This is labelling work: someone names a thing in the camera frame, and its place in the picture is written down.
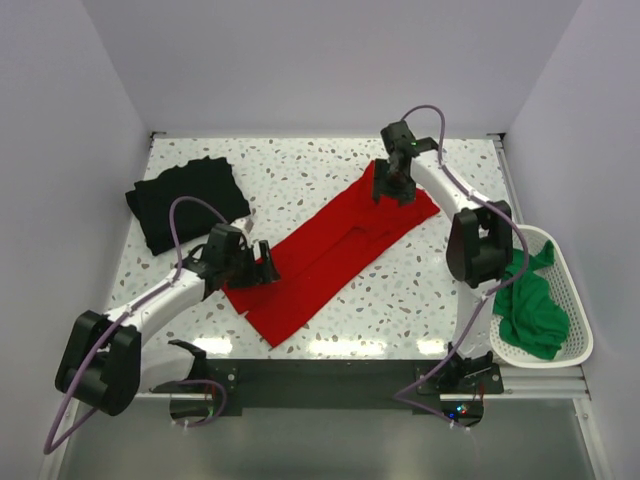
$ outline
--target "black cloth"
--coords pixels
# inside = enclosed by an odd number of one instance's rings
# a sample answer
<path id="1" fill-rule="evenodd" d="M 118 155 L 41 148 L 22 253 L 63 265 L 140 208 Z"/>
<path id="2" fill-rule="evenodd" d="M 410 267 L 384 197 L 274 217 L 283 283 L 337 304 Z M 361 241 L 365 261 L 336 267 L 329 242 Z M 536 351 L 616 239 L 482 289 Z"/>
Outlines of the black cloth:
<path id="1" fill-rule="evenodd" d="M 169 208 L 183 195 L 204 200 L 230 223 L 249 215 L 249 202 L 236 185 L 226 158 L 191 160 L 184 167 L 173 167 L 158 178 L 134 184 L 126 193 L 129 208 L 140 221 L 147 246 L 153 255 L 173 248 L 169 228 Z M 220 222 L 212 212 L 195 202 L 182 202 L 175 211 L 180 243 L 207 235 Z"/>

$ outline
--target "cable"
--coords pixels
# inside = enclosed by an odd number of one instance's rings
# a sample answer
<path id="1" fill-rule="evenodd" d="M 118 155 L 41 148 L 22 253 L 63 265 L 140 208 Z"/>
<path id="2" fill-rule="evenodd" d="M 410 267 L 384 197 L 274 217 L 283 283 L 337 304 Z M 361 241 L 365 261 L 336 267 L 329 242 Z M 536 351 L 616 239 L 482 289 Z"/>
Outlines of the cable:
<path id="1" fill-rule="evenodd" d="M 422 110 L 422 109 L 433 110 L 434 112 L 436 112 L 440 116 L 440 135 L 439 135 L 439 140 L 438 140 L 438 166 L 442 169 L 442 171 L 449 178 L 449 180 L 451 180 L 451 182 L 465 196 L 467 196 L 469 199 L 471 199 L 475 203 L 487 208 L 488 210 L 493 212 L 495 215 L 498 215 L 502 220 L 504 220 L 509 225 L 509 227 L 511 227 L 511 229 L 515 232 L 516 236 L 520 240 L 520 243 L 522 244 L 522 251 L 523 251 L 523 254 L 524 254 L 524 262 L 523 262 L 522 268 L 513 277 L 511 277 L 510 279 L 506 280 L 505 282 L 500 283 L 496 287 L 490 288 L 489 290 L 487 290 L 487 293 L 482 296 L 482 298 L 480 299 L 480 301 L 476 305 L 476 308 L 474 309 L 473 313 L 471 314 L 471 318 L 469 319 L 469 323 L 467 323 L 467 326 L 462 331 L 462 334 L 460 335 L 460 338 L 455 343 L 455 345 L 453 346 L 451 351 L 447 354 L 447 356 L 444 357 L 440 361 L 440 363 L 438 363 L 426 375 L 424 375 L 423 377 L 419 378 L 417 381 L 413 382 L 411 385 L 407 385 L 405 388 L 403 388 L 402 390 L 400 390 L 399 392 L 397 392 L 393 396 L 394 400 L 397 400 L 399 402 L 403 402 L 403 403 L 405 403 L 407 405 L 410 405 L 412 407 L 415 407 L 415 408 L 420 408 L 422 410 L 425 410 L 425 411 L 427 411 L 427 412 L 429 412 L 429 413 L 431 413 L 433 415 L 436 415 L 439 418 L 442 418 L 443 420 L 446 420 L 452 426 L 456 426 L 456 427 L 460 427 L 460 428 L 466 428 L 461 423 L 456 422 L 455 420 L 452 420 L 449 417 L 445 416 L 442 412 L 440 412 L 440 411 L 438 411 L 438 410 L 436 410 L 434 408 L 431 408 L 428 405 L 424 405 L 422 403 L 415 402 L 413 400 L 409 400 L 407 398 L 404 398 L 404 395 L 406 395 L 407 393 L 411 392 L 412 390 L 418 388 L 420 385 L 423 385 L 424 383 L 426 383 L 431 377 L 433 377 L 436 373 L 438 373 L 442 369 L 442 367 L 444 367 L 447 364 L 447 362 L 449 362 L 449 360 L 451 360 L 451 358 L 456 354 L 456 352 L 460 348 L 460 345 L 462 345 L 462 342 L 464 341 L 466 336 L 469 334 L 469 331 L 471 330 L 471 327 L 473 327 L 474 322 L 476 321 L 476 319 L 478 318 L 478 315 L 480 314 L 480 310 L 482 310 L 482 307 L 484 306 L 484 304 L 487 303 L 488 298 L 491 295 L 495 294 L 498 290 L 502 290 L 503 288 L 507 288 L 509 285 L 512 285 L 514 282 L 516 282 L 518 279 L 520 279 L 520 277 L 522 277 L 522 275 L 524 275 L 524 273 L 527 271 L 527 268 L 529 266 L 529 247 L 527 245 L 527 241 L 526 241 L 526 239 L 524 237 L 524 234 L 522 233 L 522 231 L 520 231 L 520 229 L 518 228 L 516 223 L 513 220 L 511 220 L 511 218 L 509 218 L 508 215 L 506 215 L 502 211 L 498 210 L 496 207 L 494 207 L 490 203 L 485 202 L 484 200 L 482 200 L 482 199 L 476 197 L 475 195 L 473 195 L 455 177 L 455 175 L 453 175 L 451 170 L 449 170 L 449 168 L 447 167 L 446 163 L 444 163 L 444 160 L 443 160 L 443 144 L 444 144 L 444 134 L 445 134 L 446 122 L 445 122 L 445 118 L 444 118 L 444 112 L 440 108 L 436 107 L 435 105 L 418 105 L 417 107 L 413 107 L 411 110 L 409 110 L 407 113 L 405 113 L 402 116 L 401 120 L 406 120 L 406 118 L 409 115 L 411 115 L 413 112 L 415 112 L 416 110 Z"/>
<path id="2" fill-rule="evenodd" d="M 175 382 L 176 385 L 199 385 L 199 384 L 204 384 L 204 385 L 211 385 L 212 387 L 216 388 L 217 390 L 220 391 L 220 393 L 222 394 L 222 401 L 220 402 L 220 408 L 218 408 L 213 415 L 209 415 L 207 418 L 205 418 L 204 420 L 197 422 L 197 423 L 188 423 L 188 422 L 183 422 L 183 423 L 178 423 L 178 425 L 181 425 L 183 427 L 187 427 L 187 428 L 193 428 L 193 427 L 201 427 L 203 425 L 207 425 L 211 422 L 213 422 L 216 418 L 218 418 L 221 414 L 222 411 L 224 410 L 224 407 L 227 405 L 227 391 L 225 390 L 225 388 L 220 385 L 218 382 L 214 381 L 214 380 L 206 380 L 206 379 L 197 379 L 197 380 L 182 380 L 179 382 Z"/>
<path id="3" fill-rule="evenodd" d="M 67 410 L 67 408 L 69 407 L 69 403 L 71 403 L 71 399 L 73 398 L 73 394 L 75 393 L 76 389 L 78 388 L 78 384 L 80 383 L 80 379 L 82 378 L 84 373 L 87 371 L 87 368 L 89 368 L 89 364 L 91 363 L 91 361 L 94 359 L 94 357 L 98 353 L 98 350 L 100 348 L 102 348 L 105 343 L 107 343 L 107 340 L 116 331 L 116 329 L 127 318 L 129 318 L 138 308 L 140 308 L 142 305 L 147 303 L 149 300 L 151 300 L 152 298 L 156 297 L 160 293 L 162 293 L 165 290 L 167 290 L 168 288 L 170 288 L 171 285 L 173 284 L 173 282 L 175 282 L 176 280 L 178 280 L 178 278 L 180 278 L 180 273 L 182 272 L 182 252 L 180 251 L 180 241 L 178 240 L 178 232 L 176 231 L 176 225 L 175 225 L 174 216 L 175 216 L 176 206 L 179 203 L 182 203 L 182 202 L 185 202 L 185 201 L 195 202 L 195 203 L 198 203 L 198 204 L 202 205 L 203 207 L 208 208 L 222 222 L 228 223 L 227 220 L 222 216 L 222 214 L 220 214 L 220 212 L 218 212 L 211 205 L 209 205 L 208 203 L 206 203 L 203 200 L 200 200 L 199 198 L 184 196 L 184 197 L 178 197 L 173 201 L 173 203 L 171 204 L 171 207 L 169 208 L 169 226 L 170 226 L 170 229 L 171 229 L 171 238 L 173 238 L 173 243 L 174 243 L 174 245 L 176 247 L 176 254 L 177 254 L 177 257 L 178 257 L 178 263 L 176 265 L 176 274 L 173 276 L 171 282 L 163 283 L 158 288 L 156 288 L 155 290 L 149 292 L 147 295 L 145 295 L 142 298 L 140 298 L 137 302 L 133 303 L 130 306 L 129 309 L 127 309 L 122 315 L 120 315 L 109 326 L 109 328 L 107 328 L 104 331 L 104 333 L 100 336 L 100 338 L 98 338 L 96 343 L 91 347 L 91 349 L 89 350 L 89 352 L 85 356 L 84 360 L 80 364 L 80 367 L 78 368 L 78 371 L 74 375 L 73 380 L 71 380 L 71 384 L 69 385 L 69 388 L 67 389 L 67 392 L 65 393 L 64 398 L 62 399 L 62 403 L 60 404 L 60 407 L 58 408 L 58 412 L 56 413 L 56 416 L 53 419 L 53 423 L 51 425 L 51 429 L 49 430 L 49 433 L 47 434 L 47 438 L 46 438 L 45 443 L 44 443 L 43 452 L 44 452 L 45 455 L 49 455 L 51 452 L 53 452 L 55 449 L 57 449 L 60 445 L 62 445 L 62 443 L 64 443 L 64 441 L 67 438 L 69 438 L 73 434 L 73 432 L 75 432 L 78 428 L 80 428 L 80 426 L 84 422 L 86 422 L 89 418 L 91 418 L 91 416 L 94 413 L 96 413 L 98 411 L 98 409 L 95 408 L 95 407 L 92 408 L 91 410 L 89 410 L 87 413 L 85 413 L 82 416 L 82 418 L 80 418 L 80 420 L 75 422 L 71 427 L 69 427 L 69 429 L 66 432 L 64 432 L 62 435 L 60 435 L 60 437 L 57 440 L 54 441 L 54 437 L 55 437 L 56 433 L 58 432 L 58 428 L 60 428 L 60 423 L 62 422 L 62 417 L 64 416 L 64 413 Z M 222 393 L 222 405 L 218 409 L 218 411 L 213 415 L 213 418 L 217 418 L 222 413 L 222 410 L 224 409 L 224 405 L 226 404 L 227 393 L 226 393 L 224 387 L 222 385 L 216 383 L 216 382 L 213 382 L 213 380 L 188 380 L 188 382 L 191 382 L 191 383 L 196 383 L 196 382 L 207 383 L 207 384 L 214 385 L 216 388 L 218 388 L 220 390 L 220 392 Z M 199 425 L 206 425 L 207 423 L 210 423 L 210 421 L 202 422 Z"/>

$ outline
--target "green cloth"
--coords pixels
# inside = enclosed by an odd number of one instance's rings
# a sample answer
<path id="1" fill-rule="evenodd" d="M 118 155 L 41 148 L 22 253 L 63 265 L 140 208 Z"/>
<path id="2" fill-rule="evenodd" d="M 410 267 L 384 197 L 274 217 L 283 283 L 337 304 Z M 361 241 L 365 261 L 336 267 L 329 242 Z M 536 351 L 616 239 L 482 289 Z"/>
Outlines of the green cloth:
<path id="1" fill-rule="evenodd" d="M 551 300 L 549 282 L 533 273 L 553 265 L 553 244 L 529 256 L 529 267 L 513 285 L 496 294 L 493 313 L 502 315 L 500 338 L 538 358 L 552 360 L 569 335 L 569 316 Z M 513 250 L 513 262 L 503 280 L 522 268 L 524 252 Z"/>

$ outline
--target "white wall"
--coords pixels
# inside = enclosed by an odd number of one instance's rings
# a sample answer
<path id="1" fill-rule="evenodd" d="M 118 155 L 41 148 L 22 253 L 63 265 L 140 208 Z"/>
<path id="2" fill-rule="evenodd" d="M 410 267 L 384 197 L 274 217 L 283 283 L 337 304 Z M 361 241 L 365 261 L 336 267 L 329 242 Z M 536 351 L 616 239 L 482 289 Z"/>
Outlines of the white wall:
<path id="1" fill-rule="evenodd" d="M 638 478 L 640 2 L 584 0 L 506 137 L 527 223 L 560 242 L 595 330 L 585 365 L 619 479 Z"/>
<path id="2" fill-rule="evenodd" d="M 504 132 L 580 3 L 83 1 L 151 128 L 260 135 L 375 135 L 425 101 Z"/>
<path id="3" fill-rule="evenodd" d="M 0 477 L 36 478 L 75 317 L 102 308 L 146 132 L 78 0 L 0 2 Z"/>

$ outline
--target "clothing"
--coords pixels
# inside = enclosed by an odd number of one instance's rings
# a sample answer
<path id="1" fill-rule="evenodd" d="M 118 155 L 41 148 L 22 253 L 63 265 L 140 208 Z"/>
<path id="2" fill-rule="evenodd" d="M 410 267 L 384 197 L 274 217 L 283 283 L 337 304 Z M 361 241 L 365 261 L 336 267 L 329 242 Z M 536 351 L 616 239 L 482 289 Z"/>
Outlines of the clothing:
<path id="1" fill-rule="evenodd" d="M 521 250 L 513 251 L 513 262 L 503 280 L 514 276 L 524 262 Z M 549 295 L 549 282 L 533 273 L 554 263 L 553 243 L 548 241 L 513 285 L 496 294 L 493 313 L 502 315 L 500 338 L 510 345 L 545 360 L 552 360 L 569 335 L 569 316 Z"/>
<path id="2" fill-rule="evenodd" d="M 415 226 L 438 213 L 423 192 L 403 207 L 372 200 L 373 163 L 363 176 L 272 249 L 282 279 L 225 290 L 238 313 L 277 346 L 307 323 L 364 267 Z"/>
<path id="3" fill-rule="evenodd" d="M 153 255 L 173 248 L 169 230 L 169 207 L 178 197 L 188 195 L 215 207 L 229 223 L 251 212 L 249 202 L 233 178 L 226 158 L 191 160 L 184 167 L 173 167 L 158 178 L 135 183 L 127 192 L 129 208 L 140 221 L 147 246 Z M 181 243 L 207 235 L 220 220 L 208 209 L 192 202 L 176 208 L 175 224 Z"/>

